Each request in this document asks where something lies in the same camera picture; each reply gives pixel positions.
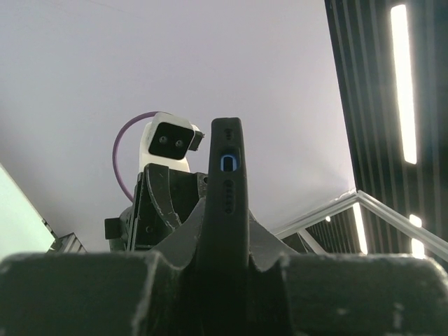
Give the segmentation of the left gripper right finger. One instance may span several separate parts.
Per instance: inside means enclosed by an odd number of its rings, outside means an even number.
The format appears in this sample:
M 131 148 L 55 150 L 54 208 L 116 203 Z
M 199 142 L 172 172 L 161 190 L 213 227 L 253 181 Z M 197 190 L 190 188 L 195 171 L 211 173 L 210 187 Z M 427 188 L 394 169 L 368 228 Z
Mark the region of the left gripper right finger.
M 249 220 L 248 335 L 446 335 L 447 273 L 408 255 L 298 253 Z

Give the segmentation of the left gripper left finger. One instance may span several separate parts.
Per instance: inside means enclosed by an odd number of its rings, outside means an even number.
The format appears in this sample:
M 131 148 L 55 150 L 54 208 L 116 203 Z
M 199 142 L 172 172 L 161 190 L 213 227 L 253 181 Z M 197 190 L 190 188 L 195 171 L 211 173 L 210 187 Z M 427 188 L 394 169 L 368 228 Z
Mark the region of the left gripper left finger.
M 1 334 L 201 335 L 189 265 L 204 205 L 151 251 L 7 257 Z

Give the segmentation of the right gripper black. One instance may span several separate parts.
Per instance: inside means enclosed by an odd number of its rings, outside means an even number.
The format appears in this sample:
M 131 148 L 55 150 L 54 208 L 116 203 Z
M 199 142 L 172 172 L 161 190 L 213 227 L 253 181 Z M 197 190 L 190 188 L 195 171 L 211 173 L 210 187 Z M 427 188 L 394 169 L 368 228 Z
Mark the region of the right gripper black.
M 134 200 L 104 220 L 110 251 L 148 251 L 182 226 L 206 195 L 208 176 L 150 163 L 137 177 Z

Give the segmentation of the phone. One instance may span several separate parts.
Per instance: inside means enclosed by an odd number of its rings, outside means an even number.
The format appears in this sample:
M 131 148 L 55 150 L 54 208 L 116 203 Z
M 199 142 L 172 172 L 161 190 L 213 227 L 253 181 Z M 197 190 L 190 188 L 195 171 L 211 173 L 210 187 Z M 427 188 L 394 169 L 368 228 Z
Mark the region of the phone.
M 292 335 L 282 272 L 296 255 L 251 220 L 241 120 L 213 120 L 204 217 L 180 334 Z

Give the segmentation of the lower ceiling light strip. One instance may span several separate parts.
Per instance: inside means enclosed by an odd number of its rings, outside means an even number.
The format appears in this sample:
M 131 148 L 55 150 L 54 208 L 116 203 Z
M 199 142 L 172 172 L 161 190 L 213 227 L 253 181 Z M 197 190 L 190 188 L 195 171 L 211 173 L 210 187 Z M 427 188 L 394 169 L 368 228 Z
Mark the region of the lower ceiling light strip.
M 355 219 L 355 225 L 356 225 L 356 233 L 358 236 L 358 242 L 360 246 L 360 252 L 364 255 L 368 254 L 368 245 L 367 245 L 367 239 L 365 236 L 365 228 L 363 224 L 363 216 L 361 211 L 361 205 L 357 202 L 354 203 L 352 206 L 353 209 L 353 215 Z

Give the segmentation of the ceiling light strip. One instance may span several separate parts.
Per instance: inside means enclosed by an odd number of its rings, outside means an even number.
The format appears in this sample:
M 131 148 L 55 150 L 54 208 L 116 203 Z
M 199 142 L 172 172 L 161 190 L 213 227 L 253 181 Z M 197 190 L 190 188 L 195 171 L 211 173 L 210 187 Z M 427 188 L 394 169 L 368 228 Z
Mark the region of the ceiling light strip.
M 363 224 L 363 216 L 361 211 L 361 205 L 357 202 L 354 203 L 352 206 L 353 209 L 353 215 L 355 219 L 355 225 L 356 225 L 356 233 L 358 236 L 358 242 L 360 246 L 360 252 L 364 255 L 368 254 L 368 245 L 367 245 L 367 239 L 365 236 L 365 228 Z
M 415 165 L 417 163 L 417 138 L 407 7 L 405 4 L 396 5 L 391 8 L 390 13 L 402 151 L 404 160 Z

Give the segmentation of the right aluminium frame post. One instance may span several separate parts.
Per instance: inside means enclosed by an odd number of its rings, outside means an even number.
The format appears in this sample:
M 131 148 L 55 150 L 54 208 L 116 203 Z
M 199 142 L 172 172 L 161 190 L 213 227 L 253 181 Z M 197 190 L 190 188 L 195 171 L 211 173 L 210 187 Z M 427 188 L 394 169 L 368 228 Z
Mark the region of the right aluminium frame post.
M 298 219 L 272 230 L 279 239 L 297 237 L 315 254 L 361 253 L 352 206 L 359 203 L 368 253 L 410 253 L 447 261 L 447 242 L 422 227 L 414 215 L 399 214 L 369 194 L 351 190 Z

